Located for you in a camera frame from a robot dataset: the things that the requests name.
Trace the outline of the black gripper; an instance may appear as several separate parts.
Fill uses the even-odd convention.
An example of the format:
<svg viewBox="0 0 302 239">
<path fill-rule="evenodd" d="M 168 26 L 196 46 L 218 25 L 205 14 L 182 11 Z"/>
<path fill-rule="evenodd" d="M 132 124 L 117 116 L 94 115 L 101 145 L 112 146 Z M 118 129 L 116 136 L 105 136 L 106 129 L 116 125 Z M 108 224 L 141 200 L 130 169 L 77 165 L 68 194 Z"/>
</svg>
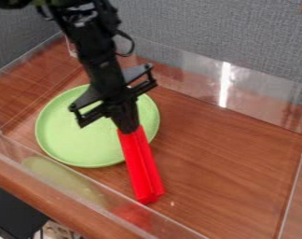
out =
<svg viewBox="0 0 302 239">
<path fill-rule="evenodd" d="M 70 104 L 78 124 L 85 128 L 102 117 L 112 118 L 124 134 L 141 125 L 138 98 L 158 86 L 152 70 L 145 63 L 122 69 L 112 57 L 105 63 L 82 61 L 90 85 L 81 97 Z"/>
</svg>

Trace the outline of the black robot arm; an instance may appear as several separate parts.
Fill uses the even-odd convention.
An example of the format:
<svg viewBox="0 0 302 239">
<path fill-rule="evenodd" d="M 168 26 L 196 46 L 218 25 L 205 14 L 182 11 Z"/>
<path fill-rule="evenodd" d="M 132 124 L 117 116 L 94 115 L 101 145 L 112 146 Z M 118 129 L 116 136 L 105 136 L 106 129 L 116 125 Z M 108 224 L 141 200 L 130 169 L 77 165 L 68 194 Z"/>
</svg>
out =
<svg viewBox="0 0 302 239">
<path fill-rule="evenodd" d="M 142 127 L 138 98 L 158 83 L 150 63 L 121 67 L 114 37 L 129 34 L 120 29 L 120 10 L 109 0 L 0 0 L 6 10 L 28 6 L 34 6 L 46 20 L 57 22 L 89 75 L 89 88 L 69 107 L 80 125 L 86 127 L 106 117 L 124 134 L 136 133 Z"/>
</svg>

